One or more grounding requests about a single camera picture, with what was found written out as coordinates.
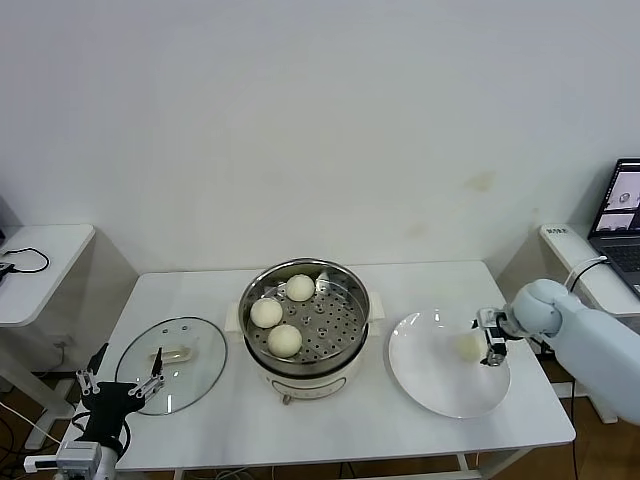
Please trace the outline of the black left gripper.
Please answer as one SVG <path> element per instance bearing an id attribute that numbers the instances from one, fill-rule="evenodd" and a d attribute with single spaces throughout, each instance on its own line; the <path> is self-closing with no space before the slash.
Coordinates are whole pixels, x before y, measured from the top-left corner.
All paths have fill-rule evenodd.
<path id="1" fill-rule="evenodd" d="M 164 386 L 162 348 L 155 354 L 150 376 L 141 382 L 97 382 L 96 375 L 109 344 L 104 343 L 90 358 L 84 369 L 76 371 L 82 394 L 82 405 L 89 412 L 81 441 L 108 443 L 119 441 L 126 417 L 145 406 L 144 398 L 151 398 Z"/>

